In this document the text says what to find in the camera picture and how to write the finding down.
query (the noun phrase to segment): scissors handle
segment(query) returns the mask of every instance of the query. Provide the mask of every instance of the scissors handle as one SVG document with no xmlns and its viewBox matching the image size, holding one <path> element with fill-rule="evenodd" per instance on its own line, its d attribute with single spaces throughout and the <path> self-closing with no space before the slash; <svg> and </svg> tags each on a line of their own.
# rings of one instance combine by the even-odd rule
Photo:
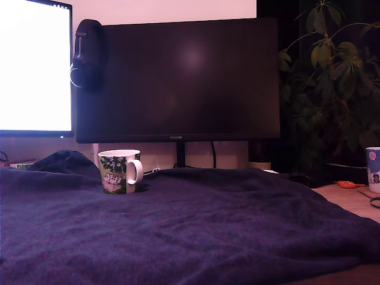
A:
<svg viewBox="0 0 380 285">
<path fill-rule="evenodd" d="M 338 181 L 338 185 L 345 189 L 356 189 L 357 187 L 366 187 L 365 184 L 356 184 L 351 181 Z"/>
</svg>

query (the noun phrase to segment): white mug handle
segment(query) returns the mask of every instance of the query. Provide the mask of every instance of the white mug handle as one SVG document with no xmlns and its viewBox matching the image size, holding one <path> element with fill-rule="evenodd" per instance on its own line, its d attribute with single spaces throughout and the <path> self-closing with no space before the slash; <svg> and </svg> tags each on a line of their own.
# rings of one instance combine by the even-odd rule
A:
<svg viewBox="0 0 380 285">
<path fill-rule="evenodd" d="M 131 171 L 128 170 L 129 167 L 132 166 L 132 164 L 134 165 L 135 170 L 136 170 L 136 178 L 134 180 L 131 179 L 130 177 Z M 136 184 L 137 182 L 140 182 L 143 179 L 143 165 L 141 164 L 141 162 L 137 159 L 130 160 L 126 166 L 126 175 L 127 175 L 126 182 L 128 184 L 133 185 L 133 184 Z"/>
</svg>

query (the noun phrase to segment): dark blue blanket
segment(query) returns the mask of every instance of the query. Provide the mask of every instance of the dark blue blanket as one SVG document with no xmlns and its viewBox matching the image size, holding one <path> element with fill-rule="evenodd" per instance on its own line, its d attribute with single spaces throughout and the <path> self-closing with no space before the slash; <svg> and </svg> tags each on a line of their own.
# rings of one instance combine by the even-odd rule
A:
<svg viewBox="0 0 380 285">
<path fill-rule="evenodd" d="M 0 187 L 5 285 L 281 284 L 380 262 L 380 224 L 260 170 L 163 170 L 107 195 L 66 151 Z"/>
</svg>

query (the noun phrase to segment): computer mouse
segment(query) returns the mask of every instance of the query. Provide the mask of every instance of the computer mouse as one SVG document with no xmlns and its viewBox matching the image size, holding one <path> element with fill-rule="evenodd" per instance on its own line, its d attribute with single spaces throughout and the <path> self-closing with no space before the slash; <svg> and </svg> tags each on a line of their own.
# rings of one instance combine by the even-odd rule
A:
<svg viewBox="0 0 380 285">
<path fill-rule="evenodd" d="M 313 180 L 309 176 L 302 173 L 296 172 L 296 173 L 289 174 L 289 180 L 300 183 L 310 188 L 314 187 Z"/>
</svg>

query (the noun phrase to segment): wall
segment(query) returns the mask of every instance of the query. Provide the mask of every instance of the wall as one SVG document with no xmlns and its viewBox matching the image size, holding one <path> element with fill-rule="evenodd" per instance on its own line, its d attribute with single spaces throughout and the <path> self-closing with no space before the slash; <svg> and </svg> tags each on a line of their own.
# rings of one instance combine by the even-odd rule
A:
<svg viewBox="0 0 380 285">
<path fill-rule="evenodd" d="M 61 0 L 61 2 L 73 5 L 74 31 L 85 18 L 97 19 L 102 24 L 108 25 L 256 17 L 256 0 Z M 88 158 L 93 158 L 93 146 L 77 144 L 75 138 L 1 138 L 0 147 L 14 162 L 29 158 L 42 159 L 62 149 L 78 150 Z M 176 148 L 172 142 L 99 145 L 100 151 L 115 148 L 141 150 L 144 170 L 157 165 L 161 168 L 171 168 L 176 162 Z M 215 148 L 218 167 L 245 167 L 248 156 L 247 142 L 216 142 Z M 210 143 L 187 143 L 186 163 L 191 166 L 212 167 Z"/>
</svg>

